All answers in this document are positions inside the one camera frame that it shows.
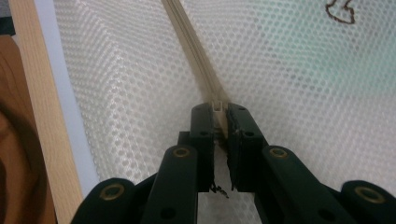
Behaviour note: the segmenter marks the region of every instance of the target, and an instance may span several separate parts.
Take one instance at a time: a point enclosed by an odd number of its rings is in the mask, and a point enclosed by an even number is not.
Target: wooden board
[[[70,223],[82,193],[34,0],[9,0],[59,223]]]

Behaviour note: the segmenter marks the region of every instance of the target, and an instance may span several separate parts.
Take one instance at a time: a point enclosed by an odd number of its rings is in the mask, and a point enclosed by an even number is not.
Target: wooden frame
[[[78,174],[34,0],[9,0],[59,223],[82,202]]]

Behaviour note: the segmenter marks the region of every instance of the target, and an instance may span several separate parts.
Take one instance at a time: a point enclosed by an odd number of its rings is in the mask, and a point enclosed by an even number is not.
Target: honeycomb mesh
[[[396,2],[184,0],[231,100],[271,145],[340,189],[396,194]],[[69,75],[101,179],[139,182],[189,129],[198,86],[160,1],[55,0]],[[199,223],[260,223],[252,196],[199,195]]]

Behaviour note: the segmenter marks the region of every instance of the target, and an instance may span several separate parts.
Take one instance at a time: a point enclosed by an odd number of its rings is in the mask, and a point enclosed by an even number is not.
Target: wooden edge
[[[35,2],[9,0],[9,4],[57,218],[70,223],[82,192]]]

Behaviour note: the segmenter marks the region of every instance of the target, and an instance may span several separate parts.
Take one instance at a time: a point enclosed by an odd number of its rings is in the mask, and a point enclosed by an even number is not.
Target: brown drawing
[[[355,23],[355,11],[348,4],[352,0],[332,0],[330,4],[326,5],[326,12],[330,18],[335,21],[354,24]]]

